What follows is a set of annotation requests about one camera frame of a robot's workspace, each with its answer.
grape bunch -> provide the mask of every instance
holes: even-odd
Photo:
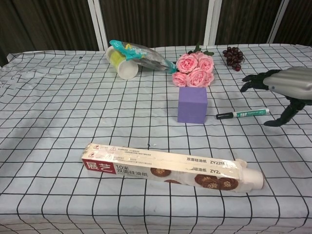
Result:
[[[223,54],[226,57],[226,64],[239,72],[242,68],[239,64],[243,60],[243,52],[239,51],[238,47],[228,47],[227,50],[223,51]]]

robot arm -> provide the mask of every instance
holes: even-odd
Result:
[[[258,75],[243,78],[246,82],[240,89],[246,92],[249,88],[271,90],[284,95],[290,105],[281,117],[264,123],[266,126],[278,127],[289,122],[305,105],[312,105],[312,68],[292,67],[287,70],[270,70]]]

checkered tablecloth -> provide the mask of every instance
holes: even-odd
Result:
[[[179,88],[140,68],[122,80],[102,52],[10,55],[0,70],[0,234],[312,233],[312,107],[266,127],[289,102],[270,91],[240,93],[248,74],[312,67],[312,48],[239,45],[242,70],[211,47],[215,81],[204,125],[177,123]],[[176,59],[193,47],[156,51]],[[217,120],[267,107],[267,116]],[[241,158],[265,176],[248,194],[91,172],[90,143],[222,159]]]

rose bouquet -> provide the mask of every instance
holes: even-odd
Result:
[[[214,80],[212,52],[201,52],[197,45],[194,51],[182,55],[176,62],[178,72],[172,74],[173,83],[179,87],[207,87]]]

dark curtain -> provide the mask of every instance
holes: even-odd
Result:
[[[312,45],[312,0],[290,0],[274,43]]]
[[[98,50],[88,1],[1,0],[0,65],[33,50]]]
[[[281,0],[223,0],[216,44],[266,43]]]
[[[100,0],[107,39],[148,47],[203,44],[209,0]]]

